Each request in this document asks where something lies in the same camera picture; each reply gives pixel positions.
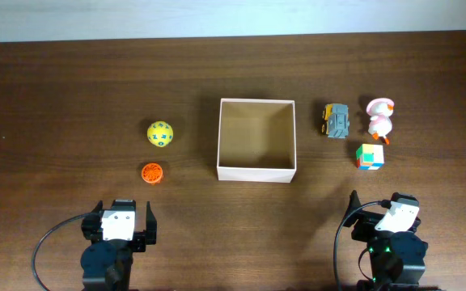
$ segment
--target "ball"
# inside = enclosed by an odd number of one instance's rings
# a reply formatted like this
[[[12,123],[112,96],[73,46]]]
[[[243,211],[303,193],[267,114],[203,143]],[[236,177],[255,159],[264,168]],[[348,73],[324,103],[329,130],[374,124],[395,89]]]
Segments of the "ball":
[[[167,146],[174,137],[172,126],[164,121],[156,121],[146,131],[149,141],[154,146]]]

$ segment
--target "white box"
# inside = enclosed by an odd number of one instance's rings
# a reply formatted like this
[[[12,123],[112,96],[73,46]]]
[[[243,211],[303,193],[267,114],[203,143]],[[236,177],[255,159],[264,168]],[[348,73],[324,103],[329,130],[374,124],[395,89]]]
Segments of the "white box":
[[[289,183],[294,173],[294,101],[221,99],[218,179]]]

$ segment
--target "orange wheel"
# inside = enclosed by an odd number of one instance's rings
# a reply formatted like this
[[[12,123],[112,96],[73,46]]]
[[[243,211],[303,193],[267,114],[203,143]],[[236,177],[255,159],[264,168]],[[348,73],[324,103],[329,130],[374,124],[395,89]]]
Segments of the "orange wheel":
[[[143,167],[142,178],[150,185],[161,183],[163,169],[157,163],[150,163]]]

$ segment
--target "white label on robot arm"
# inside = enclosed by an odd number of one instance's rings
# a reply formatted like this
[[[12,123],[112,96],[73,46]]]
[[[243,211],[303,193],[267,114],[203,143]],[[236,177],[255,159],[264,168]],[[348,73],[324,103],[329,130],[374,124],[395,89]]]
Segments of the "white label on robot arm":
[[[134,211],[105,210],[102,216],[104,240],[132,240],[135,218]]]
[[[384,214],[384,218],[377,223],[375,229],[379,231],[387,230],[393,233],[407,231],[413,226],[418,210],[420,208],[417,206],[392,201],[392,207]]]

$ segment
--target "rubik's cube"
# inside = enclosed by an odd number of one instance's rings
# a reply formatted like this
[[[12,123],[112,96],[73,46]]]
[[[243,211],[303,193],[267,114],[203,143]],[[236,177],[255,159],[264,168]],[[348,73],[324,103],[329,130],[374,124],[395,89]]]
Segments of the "rubik's cube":
[[[360,170],[378,170],[384,164],[382,145],[362,144],[357,150],[357,168]]]

